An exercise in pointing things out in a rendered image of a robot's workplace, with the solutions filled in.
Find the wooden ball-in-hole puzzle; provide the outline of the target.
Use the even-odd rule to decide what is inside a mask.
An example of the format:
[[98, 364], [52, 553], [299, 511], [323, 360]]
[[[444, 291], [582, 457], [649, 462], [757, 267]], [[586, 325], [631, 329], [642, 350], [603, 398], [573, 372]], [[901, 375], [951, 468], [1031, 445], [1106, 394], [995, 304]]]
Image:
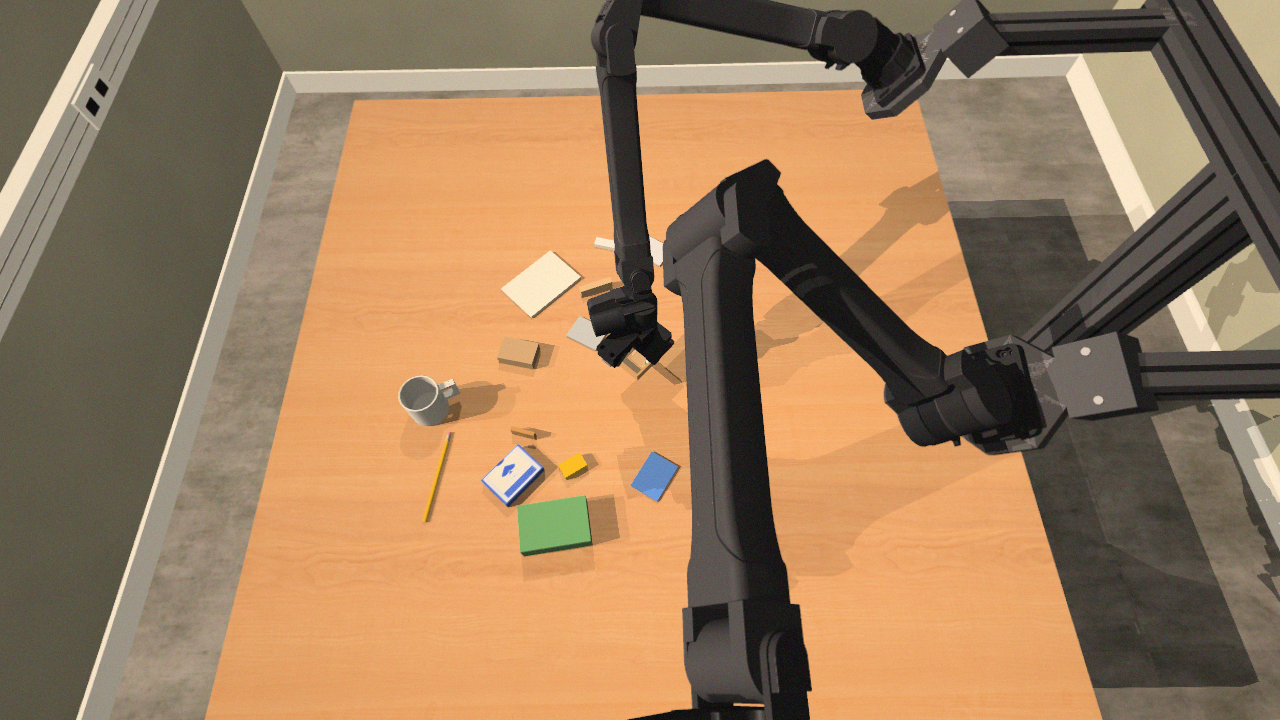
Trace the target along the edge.
[[634, 379], [639, 380], [653, 365], [635, 348], [631, 348], [620, 366], [632, 375]]

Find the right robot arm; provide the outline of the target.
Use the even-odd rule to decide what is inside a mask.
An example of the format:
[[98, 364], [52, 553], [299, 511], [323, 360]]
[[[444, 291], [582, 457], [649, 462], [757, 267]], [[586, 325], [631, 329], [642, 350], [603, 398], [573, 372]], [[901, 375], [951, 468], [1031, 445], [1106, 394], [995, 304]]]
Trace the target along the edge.
[[[655, 340], [658, 306], [652, 292], [654, 264], [637, 120], [634, 47], [640, 15], [788, 47], [815, 49], [808, 53], [826, 61], [826, 69], [837, 64], [835, 69], [844, 70], [854, 63], [881, 108], [925, 73], [916, 38], [910, 33], [905, 38], [893, 35], [863, 10], [819, 12], [771, 0], [605, 0], [593, 27], [591, 44], [602, 99], [614, 266], [625, 286], [589, 299], [588, 313], [595, 336], [608, 334], [596, 346], [596, 354], [613, 368], [620, 366], [634, 345], [644, 351]], [[628, 322], [637, 328], [653, 327], [637, 331]]]

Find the blue flat rectangular pad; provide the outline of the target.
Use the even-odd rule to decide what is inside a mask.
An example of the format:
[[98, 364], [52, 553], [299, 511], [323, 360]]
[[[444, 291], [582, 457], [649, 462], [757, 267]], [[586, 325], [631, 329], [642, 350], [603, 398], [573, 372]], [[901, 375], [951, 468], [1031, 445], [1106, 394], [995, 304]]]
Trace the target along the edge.
[[652, 452], [635, 477], [631, 487], [658, 501], [678, 466]]

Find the grey mug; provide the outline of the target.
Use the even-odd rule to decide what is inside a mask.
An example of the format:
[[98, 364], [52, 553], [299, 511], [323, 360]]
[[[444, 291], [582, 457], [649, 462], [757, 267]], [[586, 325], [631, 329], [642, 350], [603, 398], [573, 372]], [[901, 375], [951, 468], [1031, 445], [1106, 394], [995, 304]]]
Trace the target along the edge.
[[[436, 395], [438, 387], [438, 395]], [[451, 389], [452, 388], [452, 389]], [[460, 388], [454, 380], [445, 380], [436, 384], [428, 375], [415, 375], [401, 386], [399, 402], [402, 407], [413, 418], [413, 421], [422, 427], [433, 427], [440, 423], [449, 411], [447, 398], [460, 395]], [[448, 389], [448, 391], [445, 391]], [[436, 400], [434, 400], [436, 398]], [[433, 402], [434, 401], [434, 402]], [[430, 406], [429, 406], [430, 405]], [[424, 410], [419, 410], [422, 409]], [[410, 410], [413, 409], [413, 410]]]

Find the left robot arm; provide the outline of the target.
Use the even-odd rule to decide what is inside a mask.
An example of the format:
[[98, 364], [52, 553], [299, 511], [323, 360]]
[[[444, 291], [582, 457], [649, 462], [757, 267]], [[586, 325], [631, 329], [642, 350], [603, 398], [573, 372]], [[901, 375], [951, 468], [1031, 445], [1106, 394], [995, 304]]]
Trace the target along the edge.
[[755, 259], [881, 375], [884, 404], [915, 445], [1042, 432], [1020, 345], [947, 356], [928, 343], [803, 222], [780, 176], [768, 159], [739, 170], [666, 231], [663, 283], [684, 305], [692, 541], [682, 620], [692, 708], [628, 720], [810, 720], [801, 611], [790, 603], [771, 503]]

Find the yellow pencil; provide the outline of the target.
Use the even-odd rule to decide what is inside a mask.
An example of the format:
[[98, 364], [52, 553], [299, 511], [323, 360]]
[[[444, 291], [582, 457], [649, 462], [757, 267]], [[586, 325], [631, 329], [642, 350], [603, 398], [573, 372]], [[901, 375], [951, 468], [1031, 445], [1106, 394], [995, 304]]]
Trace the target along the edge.
[[451, 432], [448, 432], [448, 434], [445, 437], [445, 445], [443, 447], [442, 457], [440, 457], [439, 465], [436, 468], [436, 475], [435, 475], [435, 479], [433, 482], [433, 489], [431, 489], [431, 493], [430, 493], [429, 500], [428, 500], [428, 507], [425, 510], [422, 521], [428, 521], [428, 514], [429, 514], [431, 503], [433, 503], [433, 497], [434, 497], [434, 493], [435, 493], [435, 489], [436, 489], [436, 482], [438, 482], [440, 471], [442, 471], [442, 465], [443, 465], [443, 461], [444, 461], [444, 457], [445, 457], [445, 450], [448, 447], [449, 439], [451, 439]]

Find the yellow rectangular block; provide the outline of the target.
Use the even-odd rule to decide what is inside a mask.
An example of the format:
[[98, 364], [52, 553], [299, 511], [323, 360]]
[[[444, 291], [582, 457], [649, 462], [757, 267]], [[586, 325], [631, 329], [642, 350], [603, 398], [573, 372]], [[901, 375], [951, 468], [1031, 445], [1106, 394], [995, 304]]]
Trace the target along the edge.
[[559, 468], [566, 480], [568, 480], [571, 477], [575, 477], [580, 471], [585, 470], [588, 468], [588, 464], [582, 459], [581, 454], [576, 454], [572, 457], [564, 460], [564, 462], [561, 462]]

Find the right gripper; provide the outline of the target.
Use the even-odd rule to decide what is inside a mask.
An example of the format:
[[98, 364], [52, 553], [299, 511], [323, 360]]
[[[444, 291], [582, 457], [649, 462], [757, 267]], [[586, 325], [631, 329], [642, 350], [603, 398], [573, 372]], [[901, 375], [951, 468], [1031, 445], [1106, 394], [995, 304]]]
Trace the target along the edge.
[[[628, 324], [632, 325], [630, 322]], [[653, 364], [655, 365], [660, 360], [660, 357], [672, 347], [672, 345], [675, 345], [675, 340], [672, 340], [672, 333], [667, 331], [664, 325], [660, 325], [660, 323], [655, 322], [653, 325], [655, 325], [655, 340], [652, 342], [652, 345], [649, 345], [644, 351], [637, 348], [635, 345], [634, 348], [644, 357], [646, 357], [646, 361], [652, 363], [652, 365]], [[637, 328], [635, 325], [632, 327], [637, 331], [648, 331], [652, 328], [652, 327]]]

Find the grey flat bar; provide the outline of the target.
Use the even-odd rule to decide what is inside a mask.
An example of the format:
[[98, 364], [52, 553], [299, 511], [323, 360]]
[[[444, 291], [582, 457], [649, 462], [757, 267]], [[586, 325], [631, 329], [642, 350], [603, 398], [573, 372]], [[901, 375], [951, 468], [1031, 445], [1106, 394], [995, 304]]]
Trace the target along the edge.
[[571, 327], [570, 332], [566, 334], [566, 337], [579, 342], [580, 345], [586, 346], [588, 348], [593, 348], [594, 351], [596, 351], [596, 346], [602, 343], [602, 341], [605, 338], [605, 334], [596, 337], [593, 331], [591, 322], [589, 322], [582, 316], [579, 316], [579, 319]]

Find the green flat box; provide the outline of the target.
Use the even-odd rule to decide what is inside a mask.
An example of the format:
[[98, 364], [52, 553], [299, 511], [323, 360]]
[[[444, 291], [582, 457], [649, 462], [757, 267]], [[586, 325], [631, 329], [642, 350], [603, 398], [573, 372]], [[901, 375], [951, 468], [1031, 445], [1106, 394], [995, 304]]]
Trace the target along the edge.
[[524, 557], [593, 546], [585, 495], [518, 505], [517, 518]]

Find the white and blue cardboard box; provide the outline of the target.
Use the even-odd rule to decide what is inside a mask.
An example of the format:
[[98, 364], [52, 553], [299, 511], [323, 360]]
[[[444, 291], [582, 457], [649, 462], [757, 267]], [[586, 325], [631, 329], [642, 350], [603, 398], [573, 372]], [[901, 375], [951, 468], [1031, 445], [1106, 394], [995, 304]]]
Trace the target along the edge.
[[541, 464], [516, 445], [481, 482], [509, 507], [543, 471], [545, 470]]

